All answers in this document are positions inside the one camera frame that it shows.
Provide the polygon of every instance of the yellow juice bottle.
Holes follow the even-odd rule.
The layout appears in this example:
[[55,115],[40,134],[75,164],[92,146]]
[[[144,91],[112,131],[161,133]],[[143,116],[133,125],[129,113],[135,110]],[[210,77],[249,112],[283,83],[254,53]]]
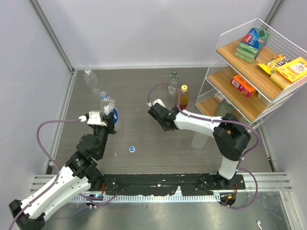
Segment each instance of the yellow juice bottle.
[[[187,108],[189,102],[189,96],[190,92],[188,91],[188,87],[186,85],[182,85],[180,89],[180,102],[179,102],[179,106],[182,110]],[[178,103],[178,94],[176,94],[175,106],[177,106],[177,103]]]

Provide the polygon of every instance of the yellow candy bag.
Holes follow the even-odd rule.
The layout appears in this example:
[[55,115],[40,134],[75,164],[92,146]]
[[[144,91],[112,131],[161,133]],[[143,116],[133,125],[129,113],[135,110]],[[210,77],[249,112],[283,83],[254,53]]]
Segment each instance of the yellow candy bag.
[[268,74],[272,75],[276,71],[277,67],[280,67],[289,61],[291,61],[289,58],[285,57],[283,54],[280,54],[273,59],[265,63],[259,63],[258,65]]

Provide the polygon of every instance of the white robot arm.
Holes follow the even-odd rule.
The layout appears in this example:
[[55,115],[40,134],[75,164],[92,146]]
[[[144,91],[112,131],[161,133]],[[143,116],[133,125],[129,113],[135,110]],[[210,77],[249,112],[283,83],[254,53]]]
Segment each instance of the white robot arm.
[[247,147],[250,140],[250,134],[244,127],[239,125],[210,122],[196,119],[195,117],[203,117],[211,121],[223,119],[238,121],[235,116],[231,114],[225,117],[204,116],[183,110],[183,112],[188,115],[186,116],[180,113],[176,107],[169,111],[160,99],[155,100],[152,105],[150,104],[149,106],[150,110],[148,113],[159,122],[164,131],[187,129],[214,138],[223,155],[218,173],[226,180],[231,180],[233,178],[236,173],[240,155]]
[[109,134],[115,134],[113,112],[102,116],[99,111],[91,111],[79,117],[80,121],[87,121],[93,129],[93,134],[86,134],[80,138],[77,151],[66,162],[65,166],[47,184],[36,193],[20,201],[13,200],[9,208],[15,217],[26,205],[24,212],[16,223],[21,230],[40,230],[57,210],[69,202],[76,195],[89,189],[97,190],[104,182],[104,177],[96,169],[96,161],[102,159]]

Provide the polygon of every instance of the snack box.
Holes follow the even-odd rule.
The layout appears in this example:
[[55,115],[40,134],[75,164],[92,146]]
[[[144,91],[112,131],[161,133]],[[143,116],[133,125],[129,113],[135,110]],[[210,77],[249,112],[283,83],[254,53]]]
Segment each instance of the snack box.
[[231,79],[231,84],[235,86],[246,97],[250,97],[256,92],[256,89],[248,83],[240,74],[235,75]]
[[294,82],[307,75],[307,61],[302,57],[298,57],[277,67],[276,70],[290,82]]
[[222,100],[225,99],[219,92],[217,92],[217,93],[214,95],[214,98],[215,98],[219,103],[220,103]]
[[266,106],[269,106],[269,105],[270,105],[270,102],[269,102],[264,96],[262,96],[259,92],[258,92],[258,98],[259,98],[263,103],[265,103]]

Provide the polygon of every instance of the metal floor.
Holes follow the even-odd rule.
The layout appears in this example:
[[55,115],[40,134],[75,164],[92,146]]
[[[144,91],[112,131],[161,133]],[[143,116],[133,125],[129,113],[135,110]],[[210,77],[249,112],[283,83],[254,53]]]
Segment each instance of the metal floor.
[[[239,193],[235,206],[254,193]],[[112,204],[86,209],[65,219],[85,204],[69,203],[46,222],[44,230],[290,230],[279,192],[259,193],[249,208],[231,210],[217,202]]]
[[[164,132],[147,114],[147,94],[157,83],[167,81],[173,69],[118,69],[95,70],[101,89],[117,101],[119,119],[123,128],[108,138],[104,158],[98,162],[102,173],[211,173],[217,172],[222,156],[215,141],[209,138],[201,150],[191,147],[193,132],[175,130]],[[206,68],[177,68],[180,85],[187,84],[191,92],[188,110],[200,113],[195,101],[201,88]],[[158,86],[151,100],[163,100],[168,108],[174,106],[175,97],[167,93],[166,85]],[[92,95],[78,71],[66,119],[77,119],[90,110],[100,109],[100,99]],[[85,123],[65,124],[56,155],[60,167],[76,151],[80,137],[92,133]],[[254,135],[250,146],[256,141]],[[134,153],[129,146],[135,146]],[[244,160],[242,167],[252,172],[271,172],[260,144]]]

